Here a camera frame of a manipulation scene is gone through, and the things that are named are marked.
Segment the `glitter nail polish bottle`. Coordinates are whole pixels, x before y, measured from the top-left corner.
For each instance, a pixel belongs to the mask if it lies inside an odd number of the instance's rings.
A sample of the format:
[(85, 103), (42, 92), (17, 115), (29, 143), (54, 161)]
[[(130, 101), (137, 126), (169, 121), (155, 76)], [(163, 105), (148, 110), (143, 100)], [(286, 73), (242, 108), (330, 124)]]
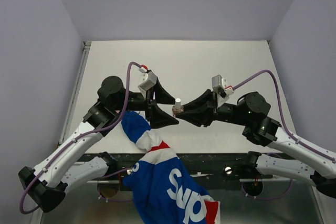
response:
[(173, 113), (173, 116), (176, 117), (178, 114), (184, 112), (184, 107), (182, 105), (174, 105), (172, 107), (172, 113)]

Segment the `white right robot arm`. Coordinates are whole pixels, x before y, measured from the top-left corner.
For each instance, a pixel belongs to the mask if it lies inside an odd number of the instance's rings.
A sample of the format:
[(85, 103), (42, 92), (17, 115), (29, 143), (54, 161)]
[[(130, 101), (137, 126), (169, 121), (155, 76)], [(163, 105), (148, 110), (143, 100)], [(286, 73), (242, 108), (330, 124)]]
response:
[(271, 106), (258, 92), (244, 95), (237, 104), (230, 104), (213, 91), (206, 90), (194, 101), (181, 105), (175, 100), (173, 115), (195, 126), (207, 127), (213, 121), (241, 125), (242, 135), (251, 143), (272, 148), (289, 155), (290, 159), (272, 158), (249, 152), (250, 160), (241, 165), (249, 178), (278, 175), (300, 180), (320, 193), (335, 197), (335, 152), (319, 147), (288, 130), (268, 116)]

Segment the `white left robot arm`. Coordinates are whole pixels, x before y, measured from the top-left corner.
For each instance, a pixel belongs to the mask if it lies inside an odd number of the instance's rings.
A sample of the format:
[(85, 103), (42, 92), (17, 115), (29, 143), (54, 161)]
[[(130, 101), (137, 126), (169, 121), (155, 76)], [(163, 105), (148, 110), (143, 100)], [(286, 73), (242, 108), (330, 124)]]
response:
[(110, 76), (98, 89), (98, 101), (89, 109), (73, 134), (49, 157), (35, 167), (23, 167), (18, 177), (24, 194), (44, 213), (54, 210), (74, 188), (96, 178), (112, 179), (117, 162), (107, 152), (75, 166), (78, 159), (111, 132), (125, 101), (128, 111), (143, 111), (153, 129), (176, 125), (178, 120), (159, 108), (173, 105), (175, 98), (161, 86), (153, 73), (140, 76), (138, 92), (127, 91), (122, 80)]

